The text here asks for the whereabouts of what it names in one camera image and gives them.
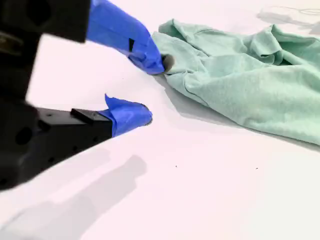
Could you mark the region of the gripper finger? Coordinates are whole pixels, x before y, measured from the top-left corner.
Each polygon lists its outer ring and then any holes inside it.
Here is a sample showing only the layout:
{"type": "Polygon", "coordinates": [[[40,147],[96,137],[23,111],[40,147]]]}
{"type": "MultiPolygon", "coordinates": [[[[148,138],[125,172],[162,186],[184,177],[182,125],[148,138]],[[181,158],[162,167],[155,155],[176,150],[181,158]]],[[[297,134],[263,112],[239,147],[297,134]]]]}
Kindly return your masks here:
{"type": "Polygon", "coordinates": [[[48,33],[67,40],[91,41],[117,50],[149,75],[171,69],[174,59],[161,54],[148,29],[108,0],[49,0],[48,33]]]}
{"type": "Polygon", "coordinates": [[[36,176],[99,143],[149,125],[151,111],[142,103],[105,97],[107,108],[71,111],[39,108],[38,131],[32,146],[32,175],[36,176]]]}

